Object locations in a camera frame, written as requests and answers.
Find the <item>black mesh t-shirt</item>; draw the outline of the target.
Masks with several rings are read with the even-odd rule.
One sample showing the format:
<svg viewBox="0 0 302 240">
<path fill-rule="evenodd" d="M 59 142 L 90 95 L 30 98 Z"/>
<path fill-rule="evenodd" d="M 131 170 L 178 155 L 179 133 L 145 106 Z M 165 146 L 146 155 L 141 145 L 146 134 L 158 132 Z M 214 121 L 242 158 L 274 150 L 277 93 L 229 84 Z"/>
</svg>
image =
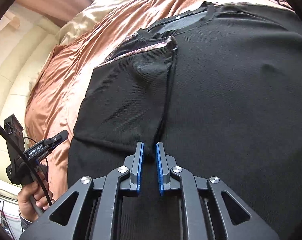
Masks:
<svg viewBox="0 0 302 240">
<path fill-rule="evenodd" d="M 68 154 L 68 185 L 119 167 L 144 143 L 141 195 L 122 239 L 180 238 L 155 145 L 220 177 L 281 239 L 302 239 L 302 22 L 291 11 L 203 3 L 137 31 L 93 70 Z"/>
</svg>

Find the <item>orange-brown bed blanket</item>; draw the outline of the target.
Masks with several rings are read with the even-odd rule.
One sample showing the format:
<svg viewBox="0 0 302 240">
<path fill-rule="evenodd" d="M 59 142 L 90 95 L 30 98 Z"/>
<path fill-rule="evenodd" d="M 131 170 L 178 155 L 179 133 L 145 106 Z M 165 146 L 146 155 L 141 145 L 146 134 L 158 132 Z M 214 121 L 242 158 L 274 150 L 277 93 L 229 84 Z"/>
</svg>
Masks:
<svg viewBox="0 0 302 240">
<path fill-rule="evenodd" d="M 294 12 L 270 0 L 128 0 L 112 9 L 91 30 L 53 49 L 31 91 L 25 113 L 27 132 L 36 139 L 51 137 L 62 130 L 69 133 L 61 149 L 49 157 L 45 186 L 51 198 L 60 198 L 72 186 L 67 181 L 68 154 L 94 68 L 137 31 L 159 20 L 194 11 L 205 2 L 216 7 L 258 5 Z"/>
</svg>

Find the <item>cream padded headboard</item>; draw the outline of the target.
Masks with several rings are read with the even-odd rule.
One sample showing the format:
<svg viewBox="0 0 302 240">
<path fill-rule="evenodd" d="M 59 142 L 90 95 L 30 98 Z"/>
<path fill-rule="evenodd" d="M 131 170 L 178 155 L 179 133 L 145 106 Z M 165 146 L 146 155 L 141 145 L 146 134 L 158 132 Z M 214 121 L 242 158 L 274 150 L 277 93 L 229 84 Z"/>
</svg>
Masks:
<svg viewBox="0 0 302 240">
<path fill-rule="evenodd" d="M 60 28 L 23 7 L 8 12 L 19 26 L 9 23 L 0 31 L 0 125 L 11 115 L 24 125 L 31 88 L 57 43 Z"/>
</svg>

